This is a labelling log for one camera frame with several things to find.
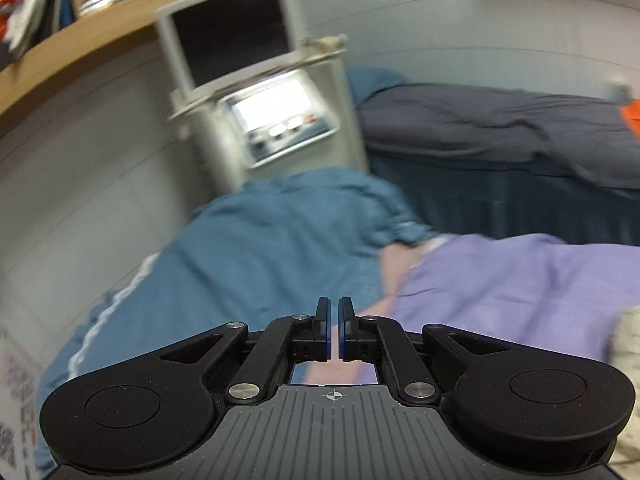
orange cloth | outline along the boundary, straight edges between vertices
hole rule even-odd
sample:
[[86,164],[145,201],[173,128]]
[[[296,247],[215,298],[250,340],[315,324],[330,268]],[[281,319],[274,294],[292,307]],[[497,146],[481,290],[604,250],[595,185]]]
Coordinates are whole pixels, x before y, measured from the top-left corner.
[[631,131],[640,140],[640,100],[634,99],[627,106],[620,108],[620,114]]

blue pillow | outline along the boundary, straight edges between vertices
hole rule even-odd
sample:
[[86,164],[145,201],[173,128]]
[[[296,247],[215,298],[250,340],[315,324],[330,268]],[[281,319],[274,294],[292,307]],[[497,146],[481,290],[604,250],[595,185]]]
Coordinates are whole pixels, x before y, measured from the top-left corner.
[[368,67],[347,69],[347,80],[356,108],[376,92],[407,83],[404,76],[394,70]]

gray gripper base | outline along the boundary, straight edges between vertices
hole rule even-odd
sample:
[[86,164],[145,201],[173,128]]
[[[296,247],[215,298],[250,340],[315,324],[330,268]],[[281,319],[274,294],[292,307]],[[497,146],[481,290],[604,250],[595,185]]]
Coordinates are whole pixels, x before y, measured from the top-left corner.
[[[52,480],[99,480],[63,466]],[[230,409],[195,452],[130,480],[613,480],[605,466],[560,477],[485,462],[438,412],[409,408],[386,386],[281,386],[258,406]]]

lavender blanket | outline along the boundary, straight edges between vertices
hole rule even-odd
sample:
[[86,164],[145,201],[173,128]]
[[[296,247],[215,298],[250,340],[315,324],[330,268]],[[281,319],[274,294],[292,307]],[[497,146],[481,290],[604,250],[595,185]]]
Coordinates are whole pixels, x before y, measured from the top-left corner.
[[[465,235],[405,274],[388,315],[411,332],[441,323],[604,361],[620,315],[638,303],[638,247]],[[376,382],[372,370],[358,382]]]

blue blanket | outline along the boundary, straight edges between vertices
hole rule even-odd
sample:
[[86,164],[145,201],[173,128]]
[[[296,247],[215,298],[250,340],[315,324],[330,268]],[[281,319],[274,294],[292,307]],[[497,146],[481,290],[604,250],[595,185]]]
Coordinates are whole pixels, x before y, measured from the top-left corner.
[[[149,276],[95,335],[79,373],[228,321],[263,330],[277,317],[312,314],[320,296],[335,303],[351,296],[366,308],[383,297],[380,249],[435,235],[394,186],[372,176],[330,168],[248,183],[204,207],[167,245]],[[86,331],[78,330],[59,365],[78,351]],[[50,367],[40,405],[67,378],[66,371]],[[53,465],[42,442],[38,466],[46,471]]]

